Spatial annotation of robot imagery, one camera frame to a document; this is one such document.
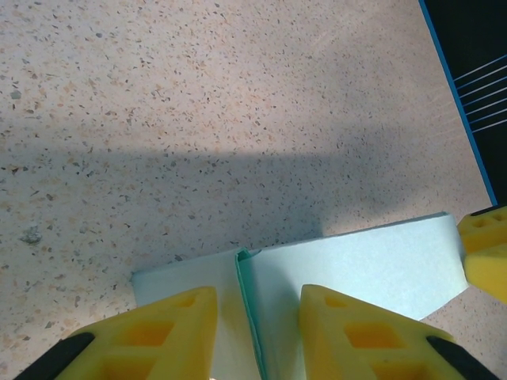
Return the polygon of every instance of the speckled floor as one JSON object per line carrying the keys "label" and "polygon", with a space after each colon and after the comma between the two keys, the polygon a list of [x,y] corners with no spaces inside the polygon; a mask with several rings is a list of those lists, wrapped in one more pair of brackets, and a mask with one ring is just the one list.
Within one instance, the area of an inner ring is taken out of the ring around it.
{"label": "speckled floor", "polygon": [[[5,0],[0,90],[2,378],[133,271],[489,205],[411,0]],[[506,317],[429,321],[507,376]]]}

